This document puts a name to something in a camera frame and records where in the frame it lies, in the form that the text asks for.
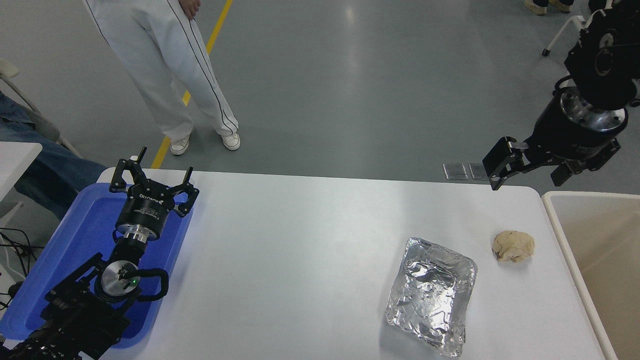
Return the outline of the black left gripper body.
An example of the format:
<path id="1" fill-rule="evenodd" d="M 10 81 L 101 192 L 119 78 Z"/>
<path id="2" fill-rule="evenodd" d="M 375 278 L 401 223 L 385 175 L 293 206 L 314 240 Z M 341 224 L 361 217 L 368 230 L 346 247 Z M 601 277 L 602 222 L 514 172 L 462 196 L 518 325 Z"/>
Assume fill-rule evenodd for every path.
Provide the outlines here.
<path id="1" fill-rule="evenodd" d="M 169 186 L 159 182 L 134 184 L 126 189 L 126 201 L 116 221 L 116 229 L 124 234 L 138 226 L 146 228 L 153 236 L 160 236 L 174 205 L 174 194 Z"/>

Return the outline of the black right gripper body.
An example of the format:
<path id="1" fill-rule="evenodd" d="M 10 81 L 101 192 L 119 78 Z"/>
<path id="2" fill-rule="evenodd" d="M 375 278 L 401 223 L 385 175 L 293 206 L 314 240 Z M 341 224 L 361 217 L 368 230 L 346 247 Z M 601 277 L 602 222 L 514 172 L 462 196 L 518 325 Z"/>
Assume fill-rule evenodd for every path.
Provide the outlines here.
<path id="1" fill-rule="evenodd" d="M 581 95 L 556 95 L 527 139 L 527 159 L 585 161 L 622 131 L 622 110 L 599 109 Z"/>

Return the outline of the person's left hand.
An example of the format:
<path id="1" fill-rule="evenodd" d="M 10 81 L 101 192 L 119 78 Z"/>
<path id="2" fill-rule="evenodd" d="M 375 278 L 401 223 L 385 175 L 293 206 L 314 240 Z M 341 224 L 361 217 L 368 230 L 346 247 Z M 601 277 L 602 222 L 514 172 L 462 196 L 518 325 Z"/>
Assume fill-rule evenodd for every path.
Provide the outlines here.
<path id="1" fill-rule="evenodd" d="M 195 18 L 202 6 L 201 0 L 179 0 L 178 3 L 183 13 L 190 21 Z"/>

